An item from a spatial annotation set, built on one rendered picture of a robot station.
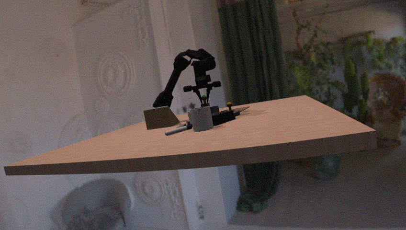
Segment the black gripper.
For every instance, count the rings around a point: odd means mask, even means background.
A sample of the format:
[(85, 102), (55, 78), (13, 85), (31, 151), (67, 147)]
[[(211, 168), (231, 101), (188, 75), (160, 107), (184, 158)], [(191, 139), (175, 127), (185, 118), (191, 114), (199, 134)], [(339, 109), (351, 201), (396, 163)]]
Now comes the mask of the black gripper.
[[(198, 75), (198, 77), (200, 77), (200, 76), (202, 76), (203, 73), (204, 73), (205, 76), (206, 76), (206, 72), (195, 73), (194, 75)], [(201, 88), (207, 88), (207, 89), (206, 89), (206, 93), (207, 93), (207, 103), (208, 103), (209, 93), (210, 93), (210, 90), (212, 90), (212, 87), (220, 87), (220, 86), (221, 86), (221, 82), (220, 82), (220, 81), (213, 81), (213, 83), (209, 83), (208, 85), (206, 85), (206, 86), (201, 86), (201, 87), (198, 87), (198, 85), (196, 85), (196, 86), (191, 86), (191, 85), (189, 85), (189, 86), (184, 86), (184, 87), (183, 87), (183, 90), (184, 90), (184, 92), (190, 92), (191, 90), (193, 90), (193, 92), (196, 92), (196, 94), (198, 95), (198, 97), (199, 97), (201, 103), (203, 104), (199, 89), (201, 89)]]

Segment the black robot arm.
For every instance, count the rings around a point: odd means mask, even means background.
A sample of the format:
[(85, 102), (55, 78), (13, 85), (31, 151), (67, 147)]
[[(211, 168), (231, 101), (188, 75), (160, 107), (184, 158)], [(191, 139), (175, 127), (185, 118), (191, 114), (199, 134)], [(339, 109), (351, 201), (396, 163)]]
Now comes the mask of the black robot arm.
[[(184, 58), (183, 56), (188, 56), (191, 58), (189, 61)], [(193, 61), (191, 63), (192, 59), (198, 59), (199, 61)], [(170, 108), (171, 101), (173, 99), (172, 96), (172, 91), (175, 87), (175, 84), (180, 76), (180, 73), (186, 69), (188, 65), (193, 66), (194, 73), (200, 73), (200, 72), (206, 72), (209, 70), (212, 70), (216, 67), (216, 62), (214, 60), (215, 58), (208, 53), (207, 51), (203, 49), (199, 49), (198, 51), (190, 50), (188, 49), (186, 52), (179, 53), (175, 57), (174, 61), (174, 70), (173, 73), (168, 81), (168, 84), (165, 88), (164, 91), (162, 91), (156, 98), (156, 100), (153, 103), (153, 107), (162, 107), (162, 106), (168, 106)], [(206, 75), (203, 73), (202, 76), (198, 77), (198, 75), (195, 76), (195, 82), (198, 87), (201, 86), (206, 86), (208, 85), (208, 82), (211, 81), (210, 75)]]

